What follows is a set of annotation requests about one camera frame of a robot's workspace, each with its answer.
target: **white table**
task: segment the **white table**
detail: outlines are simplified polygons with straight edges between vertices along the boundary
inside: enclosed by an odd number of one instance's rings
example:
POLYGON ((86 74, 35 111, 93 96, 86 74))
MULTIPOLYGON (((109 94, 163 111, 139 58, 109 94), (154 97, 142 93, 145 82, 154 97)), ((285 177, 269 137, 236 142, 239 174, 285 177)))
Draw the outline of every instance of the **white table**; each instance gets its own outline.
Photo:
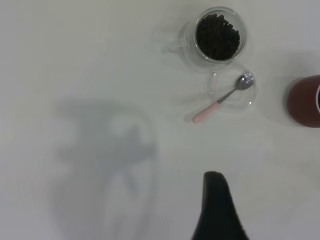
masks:
POLYGON ((0 2, 0 239, 186 240, 203 174, 228 180, 254 240, 317 239, 320 130, 283 92, 320 73, 317 0, 0 2), (190 13, 227 6, 250 39, 248 111, 185 121, 208 76, 160 46, 190 13))

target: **glass jar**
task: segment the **glass jar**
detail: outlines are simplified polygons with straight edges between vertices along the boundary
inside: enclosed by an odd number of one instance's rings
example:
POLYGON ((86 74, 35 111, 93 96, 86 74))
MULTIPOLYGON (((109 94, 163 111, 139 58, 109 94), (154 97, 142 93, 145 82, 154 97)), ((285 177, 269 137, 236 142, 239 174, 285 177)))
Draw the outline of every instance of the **glass jar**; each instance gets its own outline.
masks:
POLYGON ((212 7, 204 11, 196 21, 186 25, 182 37, 166 47, 167 51, 177 53, 182 60, 199 72, 214 72, 232 63, 245 49, 247 43, 247 29, 241 17, 232 9, 222 6, 212 7), (235 54, 226 60, 216 60, 205 55, 197 43, 197 27, 202 19, 209 15, 223 15, 224 19, 239 31, 240 44, 235 54))

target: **coffee bean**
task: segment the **coffee bean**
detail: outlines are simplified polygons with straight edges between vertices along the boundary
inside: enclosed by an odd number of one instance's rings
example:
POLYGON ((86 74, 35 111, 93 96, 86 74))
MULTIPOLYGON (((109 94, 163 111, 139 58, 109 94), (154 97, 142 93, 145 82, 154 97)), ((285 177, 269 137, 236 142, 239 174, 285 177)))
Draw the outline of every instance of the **coffee bean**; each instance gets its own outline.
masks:
POLYGON ((240 34, 223 15, 213 14, 198 24, 196 40, 201 51, 209 58, 226 60, 236 53, 240 44, 240 34))

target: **brown mug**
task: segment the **brown mug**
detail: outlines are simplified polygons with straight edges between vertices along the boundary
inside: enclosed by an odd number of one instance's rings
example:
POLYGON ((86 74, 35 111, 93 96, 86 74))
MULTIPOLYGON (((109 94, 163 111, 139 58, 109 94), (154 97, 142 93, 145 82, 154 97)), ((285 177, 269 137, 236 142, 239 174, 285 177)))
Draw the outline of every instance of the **brown mug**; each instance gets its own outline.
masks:
POLYGON ((320 128, 320 75, 299 81, 288 94, 289 114, 303 126, 320 128))

